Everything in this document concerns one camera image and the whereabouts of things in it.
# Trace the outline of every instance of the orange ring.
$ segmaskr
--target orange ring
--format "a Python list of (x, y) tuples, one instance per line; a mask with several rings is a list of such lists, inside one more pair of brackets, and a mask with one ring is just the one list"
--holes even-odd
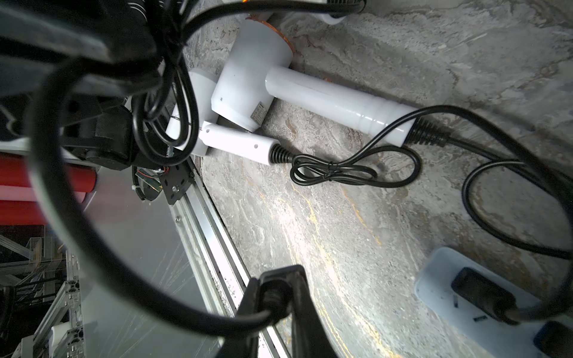
[(247, 20), (254, 20), (254, 21), (263, 23), (263, 24), (265, 24), (266, 26), (268, 26), (271, 30), (273, 30), (273, 31), (276, 32), (280, 37), (282, 37), (282, 39), (286, 41), (286, 44), (291, 48), (292, 53), (295, 53), (295, 48), (293, 47), (292, 43), (291, 43), (290, 41), (288, 41), (287, 37), (284, 36), (284, 35), (282, 34), (282, 32), (280, 32), (280, 31), (278, 31), (277, 29), (275, 29), (273, 25), (269, 24), (269, 23), (266, 22), (266, 21), (259, 20), (259, 19), (257, 19), (256, 17), (252, 17), (252, 16), (251, 16), (251, 17), (247, 17)]

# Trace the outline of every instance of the label sticker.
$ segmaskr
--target label sticker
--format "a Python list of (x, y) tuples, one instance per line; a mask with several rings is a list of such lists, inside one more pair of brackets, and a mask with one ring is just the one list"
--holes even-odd
[(261, 102), (258, 103), (257, 107), (254, 109), (251, 118), (258, 123), (258, 125), (262, 125), (262, 121), (265, 120), (266, 116), (266, 109), (265, 106), (262, 105)]

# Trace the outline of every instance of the black mount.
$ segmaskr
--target black mount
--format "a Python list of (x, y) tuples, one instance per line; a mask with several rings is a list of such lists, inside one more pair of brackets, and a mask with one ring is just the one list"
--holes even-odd
[(181, 199), (191, 186), (195, 177), (193, 168), (195, 168), (193, 161), (191, 161), (191, 158), (187, 158), (181, 164), (167, 167), (167, 171), (159, 175), (159, 181), (169, 205), (173, 205), (177, 200)]
[[(237, 309), (238, 316), (268, 310), (275, 323), (292, 314), (292, 357), (337, 358), (330, 345), (308, 290), (301, 265), (267, 271), (251, 278)], [(227, 339), (217, 358), (256, 358), (258, 334), (244, 339)]]

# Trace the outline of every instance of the red cylinder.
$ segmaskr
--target red cylinder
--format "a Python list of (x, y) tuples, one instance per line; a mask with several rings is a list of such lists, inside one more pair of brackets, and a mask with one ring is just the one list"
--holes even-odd
[[(96, 171), (66, 164), (73, 191), (91, 192), (96, 185)], [(0, 186), (31, 187), (26, 163), (21, 156), (0, 154)]]
[(45, 225), (36, 202), (0, 201), (0, 225)]

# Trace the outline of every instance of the wire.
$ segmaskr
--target wire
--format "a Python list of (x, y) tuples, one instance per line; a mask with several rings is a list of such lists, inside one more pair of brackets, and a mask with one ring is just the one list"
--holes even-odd
[[(464, 185), (462, 186), (462, 190), (461, 190), (462, 202), (464, 204), (466, 211), (468, 212), (470, 217), (482, 229), (487, 231), (489, 234), (491, 234), (495, 238), (505, 242), (506, 244), (517, 247), (519, 249), (530, 251), (530, 252), (533, 252), (536, 254), (552, 256), (552, 257), (556, 257), (556, 258), (562, 258), (562, 259), (567, 259), (567, 260), (571, 259), (571, 252), (570, 251), (554, 249), (551, 247), (540, 246), (540, 245), (533, 245), (530, 243), (526, 243), (522, 240), (513, 238), (513, 237), (507, 235), (506, 233), (503, 233), (502, 231), (500, 231), (499, 229), (495, 228), (493, 225), (491, 225), (490, 223), (488, 223), (484, 219), (482, 219), (480, 217), (480, 215), (476, 212), (476, 210), (472, 204), (472, 201), (470, 200), (470, 193), (472, 190), (472, 186), (476, 182), (476, 179), (481, 174), (485, 173), (487, 170), (490, 170), (490, 169), (493, 169), (496, 167), (508, 168), (508, 169), (516, 172), (517, 174), (521, 175), (522, 177), (524, 177), (526, 180), (530, 181), (534, 185), (543, 189), (545, 192), (547, 192), (547, 190), (543, 187), (543, 185), (539, 182), (539, 180), (537, 179), (537, 177), (535, 175), (522, 169), (522, 167), (525, 165), (523, 162), (521, 162), (519, 160), (502, 159), (501, 157), (499, 157), (499, 156), (497, 156), (497, 155), (495, 155), (495, 154), (493, 154), (493, 153), (491, 153), (491, 152), (489, 152), (483, 148), (476, 147), (475, 145), (473, 145), (471, 143), (467, 143), (467, 142), (460, 140), (460, 139), (450, 138), (450, 139), (448, 139), (448, 143), (452, 143), (452, 144), (454, 144), (460, 148), (466, 149), (468, 151), (472, 151), (476, 154), (479, 154), (485, 158), (492, 160), (491, 162), (487, 162), (485, 164), (482, 164), (479, 167), (477, 167), (476, 169), (474, 169), (465, 179)], [(564, 178), (569, 178), (564, 173), (559, 172), (559, 174)]]
[(145, 194), (143, 193), (143, 190), (141, 189), (141, 186), (139, 185), (139, 178), (137, 176), (137, 172), (138, 172), (137, 167), (135, 166), (131, 167), (131, 182), (133, 183), (132, 188), (135, 190), (135, 193), (137, 194), (139, 199), (141, 201), (144, 201), (146, 197)]
[[(398, 187), (404, 182), (412, 182), (419, 174), (420, 163), (419, 157), (415, 152), (411, 150), (399, 151), (408, 155), (414, 161), (414, 171), (413, 173), (400, 182), (387, 183), (376, 180), (375, 171), (372, 168), (365, 166), (356, 166), (356, 163), (360, 159), (364, 159), (368, 155), (380, 151), (387, 151), (387, 147), (373, 147), (379, 140), (388, 135), (392, 130), (396, 129), (401, 124), (412, 120), (418, 119), (422, 116), (431, 115), (434, 113), (451, 113), (459, 116), (474, 125), (478, 126), (487, 134), (491, 135), (495, 140), (507, 148), (511, 153), (516, 156), (516, 159), (504, 160), (498, 155), (491, 153), (487, 150), (479, 148), (471, 143), (458, 140), (458, 139), (448, 139), (448, 143), (457, 145), (461, 148), (470, 150), (474, 153), (480, 154), (486, 158), (493, 160), (487, 164), (479, 166), (476, 168), (466, 179), (464, 187), (462, 188), (462, 200), (464, 201), (464, 206), (468, 210), (468, 213), (472, 218), (482, 227), (484, 230), (500, 238), (504, 242), (514, 245), (516, 247), (523, 248), (532, 252), (543, 253), (545, 255), (550, 255), (553, 257), (559, 257), (570, 260), (570, 265), (568, 271), (563, 278), (562, 283), (557, 288), (556, 292), (549, 299), (542, 301), (541, 303), (528, 308), (512, 309), (505, 312), (506, 316), (511, 320), (518, 322), (525, 321), (536, 321), (543, 320), (549, 317), (556, 316), (565, 312), (571, 305), (573, 305), (573, 294), (571, 294), (571, 283), (573, 282), (573, 261), (571, 260), (571, 252), (559, 249), (553, 249), (550, 247), (530, 245), (521, 240), (511, 238), (506, 234), (495, 229), (493, 226), (485, 222), (481, 217), (477, 215), (473, 209), (472, 204), (469, 200), (469, 193), (474, 183), (475, 179), (479, 174), (485, 172), (488, 169), (497, 166), (506, 166), (509, 169), (515, 171), (519, 175), (530, 180), (532, 183), (536, 184), (547, 193), (552, 195), (559, 204), (561, 208), (565, 211), (567, 220), (569, 222), (570, 230), (573, 239), (573, 179), (567, 177), (565, 174), (549, 168), (544, 164), (539, 158), (537, 158), (533, 153), (527, 150), (524, 146), (519, 144), (515, 139), (511, 138), (501, 129), (497, 128), (495, 125), (484, 119), (483, 117), (460, 107), (455, 107), (451, 105), (436, 105), (432, 107), (422, 108), (405, 116), (402, 116), (398, 120), (389, 124), (385, 129), (378, 133), (368, 144), (366, 144), (358, 153), (352, 157), (342, 160), (340, 162), (332, 163), (327, 162), (323, 159), (310, 156), (310, 155), (297, 155), (292, 157), (292, 154), (287, 153), (283, 148), (272, 148), (271, 158), (279, 158), (278, 162), (286, 162), (292, 158), (292, 168), (291, 168), (291, 179), (300, 185), (313, 185), (324, 182), (326, 180), (336, 180), (340, 183), (351, 184), (351, 185), (371, 185), (377, 187)], [(418, 133), (417, 139), (422, 139), (422, 141), (427, 142), (426, 144), (445, 144), (444, 138), (439, 137), (438, 133), (432, 130), (432, 133)], [(527, 166), (530, 171), (527, 171), (522, 166)], [(310, 170), (315, 176), (306, 175), (302, 172), (302, 169), (306, 168)], [(348, 172), (358, 172), (362, 175), (349, 175)]]
[(138, 170), (138, 173), (143, 175), (143, 176), (146, 176), (148, 178), (151, 178), (151, 179), (157, 180), (157, 178), (158, 178), (158, 176), (147, 175), (147, 174), (143, 173), (141, 170)]
[[(336, 4), (316, 4), (298, 1), (255, 1), (237, 2), (212, 7), (186, 22), (193, 6), (197, 1), (188, 1), (185, 6), (177, 9), (175, 1), (166, 1), (164, 9), (157, 2), (146, 2), (146, 14), (151, 33), (158, 44), (159, 55), (165, 63), (163, 81), (161, 87), (155, 92), (149, 110), (146, 104), (152, 97), (152, 93), (146, 93), (134, 97), (134, 137), (142, 153), (152, 162), (173, 166), (185, 161), (191, 154), (191, 150), (197, 142), (199, 135), (199, 113), (195, 102), (195, 95), (191, 86), (191, 80), (187, 72), (187, 66), (182, 57), (183, 47), (189, 38), (205, 24), (229, 15), (240, 13), (254, 13), (263, 11), (302, 11), (310, 13), (331, 13), (344, 16), (360, 12), (365, 2), (362, 0), (339, 1)], [(171, 88), (175, 91), (175, 98), (179, 108), (179, 137), (172, 139), (161, 124), (160, 113), (165, 107)], [(158, 152), (148, 138), (148, 133), (153, 132), (164, 144), (169, 147), (178, 147), (186, 141), (182, 151), (174, 149), (174, 154), (168, 156)]]
[(59, 117), (69, 93), (91, 70), (91, 62), (66, 60), (49, 74), (34, 93), (25, 113), (30, 137), (28, 170), (38, 202), (58, 237), (80, 256), (88, 275), (112, 292), (175, 326), (204, 335), (244, 337), (273, 322), (265, 310), (235, 318), (191, 308), (164, 294), (139, 277), (104, 243), (83, 215), (64, 171), (59, 146)]
[[(421, 159), (418, 154), (408, 148), (394, 147), (393, 145), (373, 148), (380, 139), (382, 139), (382, 137), (374, 137), (358, 151), (358, 153), (346, 160), (335, 163), (327, 162), (324, 159), (309, 154), (296, 155), (292, 161), (291, 179), (296, 184), (302, 186), (333, 181), (342, 184), (369, 185), (379, 188), (398, 188), (416, 180), (422, 168)], [(377, 180), (378, 174), (374, 169), (355, 164), (359, 160), (381, 152), (397, 152), (408, 156), (414, 163), (414, 169), (410, 176), (398, 182), (380, 181)], [(314, 175), (305, 174), (304, 169), (309, 170)]]

